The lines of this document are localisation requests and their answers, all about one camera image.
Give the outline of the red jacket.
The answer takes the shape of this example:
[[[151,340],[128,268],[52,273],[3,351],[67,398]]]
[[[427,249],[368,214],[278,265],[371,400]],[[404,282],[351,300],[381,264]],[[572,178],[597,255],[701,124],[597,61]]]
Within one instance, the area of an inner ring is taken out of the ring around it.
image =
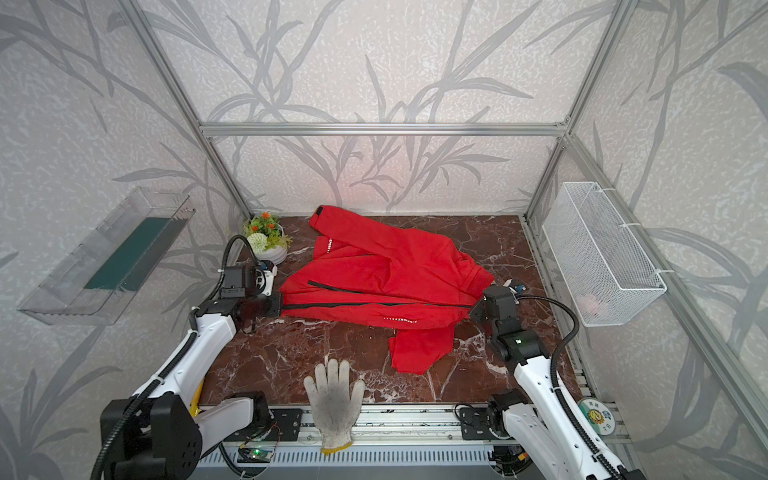
[[[280,288],[286,316],[392,329],[393,368],[422,375],[454,345],[494,277],[446,236],[335,206],[310,219],[313,259]]]

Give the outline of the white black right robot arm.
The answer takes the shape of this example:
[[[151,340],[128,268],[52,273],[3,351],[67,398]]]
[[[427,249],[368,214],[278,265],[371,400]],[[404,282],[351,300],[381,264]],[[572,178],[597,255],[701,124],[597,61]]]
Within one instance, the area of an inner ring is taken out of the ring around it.
[[[549,352],[522,325],[518,306],[543,301],[561,309],[572,328]],[[489,402],[489,427],[515,440],[546,479],[643,479],[614,454],[588,424],[570,391],[561,384],[559,359],[579,332],[577,315],[564,303],[492,285],[470,310],[469,318],[490,329],[489,343],[513,375],[517,388]]]

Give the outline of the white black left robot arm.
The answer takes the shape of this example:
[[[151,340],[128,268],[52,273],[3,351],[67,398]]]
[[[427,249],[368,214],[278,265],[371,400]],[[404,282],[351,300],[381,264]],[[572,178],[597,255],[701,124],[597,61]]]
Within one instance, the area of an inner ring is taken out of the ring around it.
[[[195,394],[237,332],[242,311],[276,313],[277,267],[270,261],[221,269],[213,296],[191,312],[191,327],[163,366],[100,417],[102,447],[94,479],[186,479],[206,454],[234,433],[269,432],[274,417],[263,393],[238,394],[194,415]]]

